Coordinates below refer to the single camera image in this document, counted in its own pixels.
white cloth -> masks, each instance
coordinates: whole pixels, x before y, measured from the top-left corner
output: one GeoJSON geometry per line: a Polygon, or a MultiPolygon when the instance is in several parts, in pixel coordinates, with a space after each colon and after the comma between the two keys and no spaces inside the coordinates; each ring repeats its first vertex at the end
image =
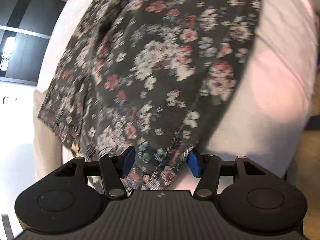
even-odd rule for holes
{"type": "MultiPolygon", "coordinates": [[[[90,2],[68,0],[44,55],[39,90],[48,88],[90,2]]],[[[207,150],[223,160],[246,155],[282,176],[311,104],[316,72],[315,15],[309,0],[263,0],[262,4],[247,70],[207,150]]],[[[194,189],[198,179],[190,174],[184,168],[170,189],[194,189]]]]}

beige fabric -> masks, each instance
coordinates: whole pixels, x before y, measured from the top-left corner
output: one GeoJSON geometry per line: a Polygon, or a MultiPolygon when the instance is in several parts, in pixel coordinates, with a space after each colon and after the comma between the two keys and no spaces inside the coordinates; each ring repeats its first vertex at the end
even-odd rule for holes
{"type": "Polygon", "coordinates": [[[47,91],[33,93],[33,125],[36,181],[61,166],[61,143],[37,116],[47,91]]]}

dark floral cloth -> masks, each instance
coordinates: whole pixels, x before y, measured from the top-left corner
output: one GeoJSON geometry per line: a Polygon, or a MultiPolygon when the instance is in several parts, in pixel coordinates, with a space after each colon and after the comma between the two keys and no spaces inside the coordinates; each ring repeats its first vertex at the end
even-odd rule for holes
{"type": "Polygon", "coordinates": [[[165,189],[223,116],[253,45],[260,4],[93,0],[38,117],[87,161],[133,145],[125,185],[165,189]]]}

